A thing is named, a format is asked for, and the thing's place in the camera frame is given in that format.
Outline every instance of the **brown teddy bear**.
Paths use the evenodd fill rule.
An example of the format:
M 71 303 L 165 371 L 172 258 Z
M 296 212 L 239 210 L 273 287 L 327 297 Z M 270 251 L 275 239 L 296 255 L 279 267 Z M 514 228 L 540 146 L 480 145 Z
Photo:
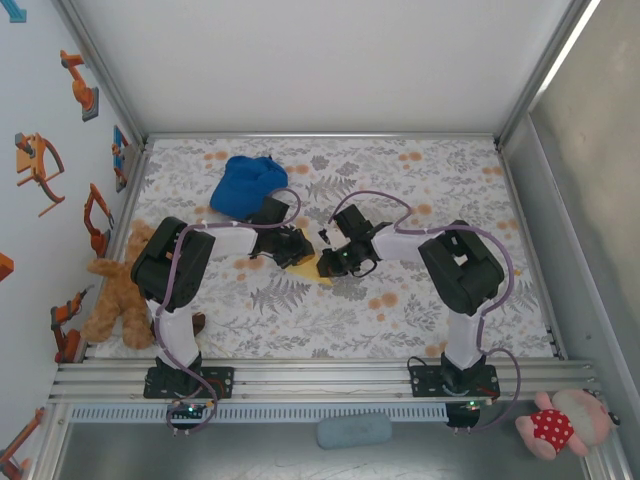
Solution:
M 134 220 L 131 230 L 124 263 L 96 258 L 87 267 L 91 273 L 107 277 L 96 307 L 82 327 L 81 335 L 88 342 L 107 340 L 116 319 L 122 315 L 122 340 L 126 346 L 143 349 L 153 343 L 147 319 L 147 304 L 140 295 L 138 286 L 131 281 L 131 267 L 155 229 L 144 220 Z

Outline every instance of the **white wall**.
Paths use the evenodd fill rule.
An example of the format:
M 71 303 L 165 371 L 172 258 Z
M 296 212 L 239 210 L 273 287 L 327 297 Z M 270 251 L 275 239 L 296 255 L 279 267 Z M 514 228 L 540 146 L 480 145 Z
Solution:
M 117 215 L 126 189 L 115 192 L 111 142 L 116 115 L 104 95 L 100 115 L 83 123 L 71 91 L 71 75 L 60 65 L 60 49 L 76 53 L 49 0 L 20 0 L 27 23 L 10 24 L 0 8 L 0 252 L 15 262 L 15 271 L 0 282 L 0 448 L 44 404 L 56 370 L 50 309 L 63 305 L 99 277 L 85 265 L 95 255 L 83 224 L 89 182 L 100 189 Z M 87 83 L 95 80 L 79 67 Z M 39 132 L 58 150 L 66 171 L 50 183 L 65 200 L 43 217 L 50 202 L 33 181 L 16 173 L 14 135 Z M 45 156 L 51 173 L 53 160 Z M 96 207 L 94 224 L 108 227 Z M 85 298 L 76 328 L 91 311 L 97 288 Z
M 148 132 L 497 132 L 569 0 L 75 0 Z

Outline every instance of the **blue cloth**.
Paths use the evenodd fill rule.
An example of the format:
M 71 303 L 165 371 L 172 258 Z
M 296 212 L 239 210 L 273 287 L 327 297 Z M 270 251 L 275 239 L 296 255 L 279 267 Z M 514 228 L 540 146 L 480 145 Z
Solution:
M 287 172 L 271 157 L 231 157 L 211 195 L 211 208 L 244 220 L 262 207 L 264 197 L 289 184 Z

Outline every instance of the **cable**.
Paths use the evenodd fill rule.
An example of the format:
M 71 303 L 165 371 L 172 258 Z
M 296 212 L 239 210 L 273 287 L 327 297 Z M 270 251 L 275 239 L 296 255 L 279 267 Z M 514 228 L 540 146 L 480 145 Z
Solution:
M 271 192 L 269 196 L 281 191 L 286 191 L 293 194 L 293 196 L 296 198 L 297 207 L 296 207 L 295 213 L 291 217 L 289 217 L 288 219 L 280 223 L 275 223 L 272 225 L 254 225 L 251 223 L 242 223 L 242 222 L 236 222 L 236 221 L 207 223 L 207 224 L 197 223 L 193 225 L 187 225 L 184 229 L 182 229 L 182 231 L 180 232 L 180 235 L 178 235 L 178 240 L 176 241 L 176 246 L 174 248 L 173 256 L 171 259 L 171 268 L 169 269 L 169 279 L 167 280 L 167 290 L 165 292 L 165 296 L 164 296 L 164 300 L 162 301 L 162 304 L 156 309 L 156 312 L 155 312 L 154 330 L 156 332 L 156 341 L 158 342 L 158 345 L 160 345 L 160 348 L 162 348 L 162 351 L 167 356 L 167 358 L 180 370 L 185 372 L 191 378 L 197 380 L 211 394 L 211 398 L 212 398 L 212 402 L 207 402 L 207 406 L 211 407 L 209 415 L 200 424 L 188 430 L 185 430 L 184 431 L 185 435 L 188 435 L 189 433 L 196 433 L 202 430 L 213 419 L 213 417 L 216 416 L 218 412 L 218 396 L 214 388 L 211 386 L 211 384 L 209 384 L 209 382 L 207 382 L 204 378 L 202 378 L 200 375 L 198 375 L 194 371 L 189 370 L 189 367 L 182 365 L 171 354 L 171 352 L 167 348 L 167 345 L 164 343 L 164 340 L 162 339 L 162 334 L 160 333 L 160 317 L 162 315 L 162 312 L 164 312 L 165 309 L 167 308 L 169 301 L 171 300 L 171 295 L 173 293 L 173 284 L 175 282 L 175 277 L 176 277 L 176 270 L 178 268 L 178 260 L 180 259 L 180 254 L 182 251 L 182 243 L 184 242 L 184 239 L 187 233 L 189 233 L 191 230 L 210 230 L 210 229 L 223 228 L 223 227 L 277 228 L 277 227 L 282 227 L 290 224 L 296 219 L 296 217 L 300 213 L 300 210 L 302 209 L 302 199 L 300 198 L 300 195 L 298 195 L 295 191 L 291 190 L 290 188 L 278 188 L 273 192 Z M 169 426 L 169 428 L 173 429 L 174 435 L 175 435 L 177 434 L 177 429 L 175 425 L 171 423 L 171 413 L 173 411 L 175 411 L 175 409 L 169 410 L 169 412 L 167 413 L 166 423 Z
M 470 225 L 447 225 L 447 226 L 443 226 L 443 227 L 436 227 L 436 228 L 425 228 L 425 229 L 404 229 L 404 228 L 400 228 L 399 225 L 400 223 L 404 222 L 407 218 L 409 218 L 412 214 L 412 210 L 411 210 L 411 206 L 405 202 L 404 200 L 391 195 L 389 193 L 384 193 L 384 192 L 378 192 L 376 190 L 360 190 L 357 192 L 353 192 L 349 195 L 347 195 L 346 197 L 344 197 L 342 199 L 342 201 L 338 204 L 338 206 L 336 207 L 336 209 L 333 211 L 333 213 L 331 214 L 331 217 L 329 217 L 329 222 L 331 222 L 333 220 L 333 217 L 336 215 L 336 213 L 338 212 L 338 210 L 340 209 L 340 207 L 342 207 L 342 205 L 344 205 L 344 203 L 349 200 L 352 197 L 355 197 L 356 195 L 361 195 L 361 194 L 369 194 L 369 195 L 378 195 L 381 197 L 385 197 L 388 199 L 391 199 L 397 203 L 399 203 L 400 205 L 404 206 L 407 209 L 407 213 L 404 214 L 404 216 L 402 216 L 399 220 L 397 220 L 394 224 L 393 224 L 393 228 L 397 233 L 401 233 L 401 234 L 405 234 L 405 235 L 434 235 L 434 234 L 438 234 L 438 233 L 442 233 L 442 232 L 446 232 L 446 231 L 466 231 L 466 232 L 472 232 L 475 233 L 477 235 L 481 235 L 485 238 L 487 238 L 488 240 L 490 240 L 499 250 L 500 253 L 502 254 L 502 256 L 504 257 L 504 260 L 507 264 L 507 274 L 508 274 L 508 282 L 507 282 L 507 289 L 505 290 L 505 292 L 503 293 L 503 295 L 494 303 L 492 303 L 491 305 L 489 305 L 488 307 L 486 307 L 484 310 L 482 310 L 480 312 L 480 319 L 478 321 L 478 330 L 476 332 L 476 347 L 478 348 L 478 351 L 480 353 L 482 353 L 483 355 L 486 355 L 487 357 L 498 353 L 498 352 L 502 352 L 505 353 L 513 362 L 513 366 L 516 370 L 516 391 L 513 394 L 513 399 L 511 400 L 511 403 L 509 404 L 509 406 L 507 407 L 507 409 L 504 411 L 504 413 L 502 415 L 500 415 L 498 418 L 496 418 L 495 420 L 493 420 L 492 422 L 488 423 L 487 425 L 483 425 L 480 427 L 474 427 L 472 429 L 472 431 L 476 432 L 476 431 L 482 431 L 482 430 L 486 430 L 487 428 L 490 428 L 492 426 L 497 425 L 498 423 L 501 423 L 502 421 L 505 420 L 506 416 L 509 414 L 509 412 L 511 412 L 511 410 L 515 407 L 516 401 L 518 400 L 518 397 L 520 396 L 520 388 L 522 386 L 522 372 L 520 371 L 520 364 L 518 363 L 518 360 L 516 359 L 515 355 L 513 355 L 509 350 L 507 350 L 506 348 L 502 348 L 502 347 L 498 347 L 498 348 L 493 348 L 491 350 L 489 350 L 488 352 L 485 352 L 482 349 L 482 336 L 484 333 L 484 325 L 485 325 L 485 315 L 489 312 L 492 312 L 494 310 L 496 310 L 497 308 L 501 307 L 502 305 L 504 305 L 504 303 L 507 301 L 507 298 L 509 297 L 509 295 L 511 295 L 511 293 L 513 292 L 513 287 L 514 287 L 514 283 L 515 283 L 515 275 L 514 275 L 514 269 L 513 269 L 513 261 L 511 260 L 511 255 L 509 255 L 509 252 L 507 251 L 507 248 L 504 246 L 504 244 L 502 242 L 500 242 L 500 240 L 498 240 L 496 237 L 494 237 L 491 233 L 482 230 L 481 228 L 478 227 L 472 227 Z M 418 357 L 410 357 L 409 360 L 407 360 L 407 369 L 409 368 L 409 361 L 411 359 L 416 359 L 416 360 L 420 360 L 423 364 L 424 361 L 422 361 L 421 359 L 419 359 Z

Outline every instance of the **pink plush toy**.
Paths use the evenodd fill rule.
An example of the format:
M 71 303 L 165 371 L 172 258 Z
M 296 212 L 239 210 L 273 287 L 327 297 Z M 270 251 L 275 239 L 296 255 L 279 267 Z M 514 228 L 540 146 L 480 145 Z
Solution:
M 538 458 L 553 460 L 566 445 L 584 457 L 588 447 L 604 442 L 620 425 L 613 413 L 588 390 L 561 390 L 549 398 L 538 393 L 539 412 L 516 420 L 516 428 L 529 450 Z

